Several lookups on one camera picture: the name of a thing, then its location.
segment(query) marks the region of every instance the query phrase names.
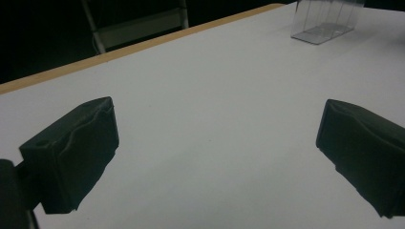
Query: white tabletop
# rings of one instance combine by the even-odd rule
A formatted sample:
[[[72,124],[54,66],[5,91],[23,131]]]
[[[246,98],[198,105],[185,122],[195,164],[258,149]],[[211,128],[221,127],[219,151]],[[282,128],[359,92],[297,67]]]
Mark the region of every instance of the white tabletop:
[[[295,4],[0,96],[1,157],[75,106],[116,105],[120,145],[77,211],[42,228],[404,228],[315,146],[328,98],[405,126],[405,13],[364,9],[320,46]]]

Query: white table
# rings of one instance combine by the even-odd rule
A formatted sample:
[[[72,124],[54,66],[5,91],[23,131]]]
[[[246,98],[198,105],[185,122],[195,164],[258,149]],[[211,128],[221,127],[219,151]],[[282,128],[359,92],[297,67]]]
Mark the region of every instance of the white table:
[[[110,95],[120,145],[69,215],[42,228],[405,228],[381,219],[315,147],[328,98],[405,126],[405,14],[364,9],[321,46],[295,4],[0,96],[1,157]]]

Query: clear plastic container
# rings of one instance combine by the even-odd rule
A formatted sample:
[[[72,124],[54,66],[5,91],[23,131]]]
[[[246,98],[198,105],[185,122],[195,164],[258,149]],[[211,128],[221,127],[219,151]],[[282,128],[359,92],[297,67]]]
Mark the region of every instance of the clear plastic container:
[[[298,0],[291,37],[319,45],[352,31],[365,0]]]

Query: table surface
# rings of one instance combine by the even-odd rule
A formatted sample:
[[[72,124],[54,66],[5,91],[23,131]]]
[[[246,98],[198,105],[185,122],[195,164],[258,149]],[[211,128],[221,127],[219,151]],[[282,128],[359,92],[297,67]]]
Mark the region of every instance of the table surface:
[[[1,157],[111,96],[120,145],[69,215],[42,228],[404,228],[316,148],[325,102],[405,126],[405,14],[364,9],[320,46],[289,38],[295,4],[0,96]]]

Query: table edge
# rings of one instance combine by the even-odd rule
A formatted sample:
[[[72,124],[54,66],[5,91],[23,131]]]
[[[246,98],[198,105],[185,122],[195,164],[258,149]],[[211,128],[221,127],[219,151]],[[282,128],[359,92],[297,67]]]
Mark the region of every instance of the table edge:
[[[135,53],[135,52],[140,52],[152,47],[155,47],[157,45],[172,41],[172,40],[176,40],[182,37],[185,37],[187,35],[193,34],[193,33],[197,33],[199,31],[205,31],[211,28],[215,28],[230,22],[234,22],[237,20],[241,20],[244,18],[247,18],[249,16],[253,16],[265,11],[269,11],[269,10],[274,10],[277,8],[280,8],[282,6],[284,6],[285,4],[279,4],[279,3],[273,3],[273,4],[269,4],[257,9],[253,9],[253,10],[247,10],[241,13],[237,13],[231,16],[227,16],[225,18],[221,18],[215,21],[211,21],[205,24],[201,24],[199,26],[195,26],[195,27],[191,27],[188,28],[186,30],[182,30],[182,31],[176,31],[173,33],[169,33],[166,34],[164,36],[160,36],[151,40],[147,40],[144,42],[140,42],[137,43],[135,45],[131,45],[119,50],[115,50],[112,52],[106,52],[104,54],[101,55],[97,55],[94,57],[90,57],[87,59],[83,59],[71,64],[67,64],[55,69],[51,69],[42,73],[36,73],[33,75],[29,75],[23,78],[19,78],[4,84],[0,84],[0,94],[6,94],[9,92],[13,92],[19,89],[23,89],[26,87],[29,87],[31,85],[35,85],[41,82],[45,82],[54,78],[58,78],[59,76],[68,74],[68,73],[75,73],[78,72],[80,70],[84,70],[90,67],[93,67],[95,65],[98,64],[102,64],[114,59],[118,59],[121,58],[123,56]]]

